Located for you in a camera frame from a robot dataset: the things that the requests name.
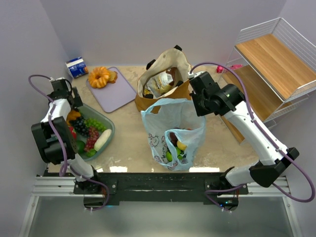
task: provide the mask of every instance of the purple cutting board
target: purple cutting board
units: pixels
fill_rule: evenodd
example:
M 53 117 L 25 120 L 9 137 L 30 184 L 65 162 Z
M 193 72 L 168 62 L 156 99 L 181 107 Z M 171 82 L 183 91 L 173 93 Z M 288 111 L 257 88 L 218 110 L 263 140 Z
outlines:
M 136 96 L 136 91 L 116 67 L 110 67 L 108 69 L 118 73 L 118 79 L 115 83 L 108 83 L 101 89 L 92 88 L 88 80 L 86 84 L 102 109 L 107 113 L 111 113 L 133 101 Z

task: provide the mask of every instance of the white radish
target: white radish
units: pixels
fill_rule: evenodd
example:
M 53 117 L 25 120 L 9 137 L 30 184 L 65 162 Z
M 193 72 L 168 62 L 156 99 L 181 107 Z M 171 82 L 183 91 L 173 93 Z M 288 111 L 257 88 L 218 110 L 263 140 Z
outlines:
M 99 151 L 101 149 L 101 147 L 107 142 L 107 140 L 110 137 L 111 133 L 112 133 L 112 130 L 110 130 L 110 129 L 107 129 L 104 132 L 102 132 L 101 136 L 94 143 L 94 149 L 96 151 Z

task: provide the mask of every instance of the blue plastic bag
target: blue plastic bag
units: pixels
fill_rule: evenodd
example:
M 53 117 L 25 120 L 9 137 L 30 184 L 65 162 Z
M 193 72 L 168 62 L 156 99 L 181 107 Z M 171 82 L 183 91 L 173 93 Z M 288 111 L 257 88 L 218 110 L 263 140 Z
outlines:
M 155 106 L 160 106 L 157 114 L 151 113 Z M 160 99 L 142 111 L 141 115 L 154 160 L 169 170 L 188 170 L 192 167 L 198 147 L 205 141 L 206 131 L 205 117 L 197 116 L 193 102 L 187 99 Z M 187 146 L 182 159 L 177 157 L 176 148 L 170 141 L 170 132 L 174 132 L 180 142 Z M 172 154 L 171 162 L 166 158 L 168 150 Z

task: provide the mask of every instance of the marble countertop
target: marble countertop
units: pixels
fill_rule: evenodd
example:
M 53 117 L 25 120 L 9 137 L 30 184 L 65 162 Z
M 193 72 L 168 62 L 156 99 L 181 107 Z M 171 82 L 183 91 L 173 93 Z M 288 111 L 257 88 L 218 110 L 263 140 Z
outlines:
M 136 89 L 138 78 L 144 73 L 145 66 L 117 67 L 129 83 Z M 199 71 L 209 71 L 214 80 L 219 79 L 215 67 L 200 67 Z M 87 75 L 74 79 L 72 85 L 77 87 L 82 101 L 108 117 L 115 124 L 113 140 L 105 151 L 96 159 L 89 161 L 95 169 L 104 172 L 115 172 L 125 169 L 127 172 L 170 172 L 152 157 L 147 141 L 141 115 L 132 101 L 112 113 L 102 110 L 89 88 L 85 85 Z M 213 172 L 225 171 L 231 166 L 250 164 L 258 156 L 248 143 L 240 145 L 219 116 L 206 116 L 205 143 L 199 148 L 194 167 L 212 167 Z M 48 165 L 48 172 L 59 172 L 59 165 Z

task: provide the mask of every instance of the bunch of grapes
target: bunch of grapes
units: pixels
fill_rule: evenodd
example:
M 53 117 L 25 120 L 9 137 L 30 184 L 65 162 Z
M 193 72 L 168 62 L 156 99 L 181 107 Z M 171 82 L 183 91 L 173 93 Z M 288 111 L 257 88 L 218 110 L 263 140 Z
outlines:
M 90 127 L 89 128 L 89 137 L 87 138 L 87 143 L 85 144 L 84 151 L 88 152 L 94 147 L 94 143 L 98 140 L 99 138 L 99 132 L 95 127 Z
M 88 118 L 84 123 L 88 127 L 93 126 L 101 132 L 104 132 L 107 129 L 106 126 L 94 118 Z
M 75 131 L 84 137 L 89 136 L 88 127 L 84 124 L 84 118 L 80 116 L 76 120 L 69 121 L 69 123 L 74 127 Z

